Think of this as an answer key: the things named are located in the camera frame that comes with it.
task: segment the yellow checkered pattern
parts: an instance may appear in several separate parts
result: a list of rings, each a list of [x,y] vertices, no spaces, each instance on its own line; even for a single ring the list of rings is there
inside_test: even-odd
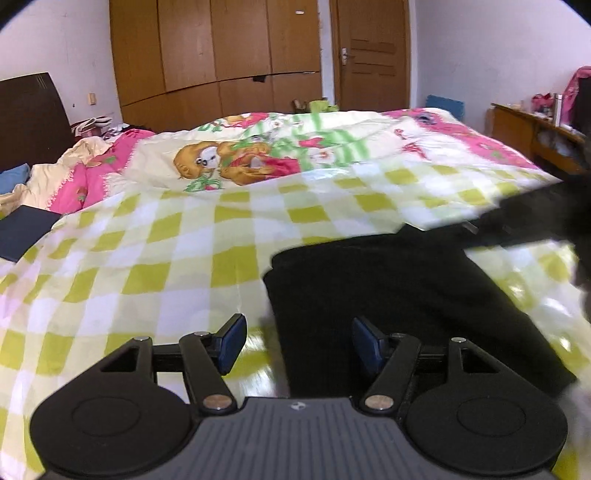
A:
[[[242,312],[249,338],[227,381],[239,397],[280,393],[261,281],[273,254],[395,232],[404,222],[428,228],[470,218],[499,196],[549,179],[523,168],[406,156],[236,190],[137,186],[63,218],[18,264],[0,264],[0,476],[41,472],[28,436],[36,406],[136,335],[176,342]],[[568,247],[545,242],[470,256],[531,315],[568,366],[578,371],[589,363],[591,332],[573,303]],[[573,472],[578,460],[569,455],[561,468]]]

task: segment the wardrobe door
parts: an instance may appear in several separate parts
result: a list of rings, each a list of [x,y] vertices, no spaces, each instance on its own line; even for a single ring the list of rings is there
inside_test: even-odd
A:
[[[319,72],[316,0],[268,0],[273,73]]]
[[[164,93],[157,0],[111,0],[111,43],[121,105]]]
[[[141,125],[156,133],[174,132],[173,114],[167,95],[141,100],[121,107],[123,121],[130,125]]]
[[[212,0],[218,80],[271,73],[266,0]]]
[[[167,94],[174,130],[192,130],[222,116],[219,85],[208,83]]]
[[[322,99],[320,73],[273,75],[274,112],[293,113],[293,100],[309,102]]]
[[[273,111],[270,77],[265,82],[254,82],[252,78],[220,82],[220,97],[223,116]]]
[[[166,90],[215,82],[210,0],[158,0],[158,16]]]

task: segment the notebook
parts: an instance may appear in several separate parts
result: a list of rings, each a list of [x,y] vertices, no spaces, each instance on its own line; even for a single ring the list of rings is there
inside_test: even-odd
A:
[[[60,218],[59,213],[21,205],[0,220],[0,258],[18,262]]]

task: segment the wooden desk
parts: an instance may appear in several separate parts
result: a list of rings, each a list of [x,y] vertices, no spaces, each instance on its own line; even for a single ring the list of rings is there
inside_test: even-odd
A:
[[[565,157],[553,148],[542,145],[538,140],[538,133],[544,130],[554,132],[579,145],[581,149],[585,143],[584,137],[576,135],[565,128],[555,127],[549,120],[531,113],[515,110],[497,103],[493,103],[492,106],[494,107],[492,138],[516,149],[532,162],[537,162],[541,168],[544,168],[544,163],[547,163],[567,174],[585,171],[572,158]]]

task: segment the white wall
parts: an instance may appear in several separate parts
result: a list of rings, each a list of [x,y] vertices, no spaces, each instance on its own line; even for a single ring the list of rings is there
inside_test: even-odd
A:
[[[418,33],[417,0],[408,0],[408,23],[410,24],[410,108],[419,106],[418,100]]]
[[[322,76],[322,97],[335,103],[335,71],[333,69],[332,25],[330,23],[329,0],[318,0],[320,26],[320,74]]]
[[[109,0],[35,0],[0,32],[0,80],[40,72],[51,75],[70,123],[98,115],[121,122]]]
[[[563,92],[591,64],[591,27],[561,0],[415,0],[418,103],[427,95],[466,102],[483,131],[491,102]]]

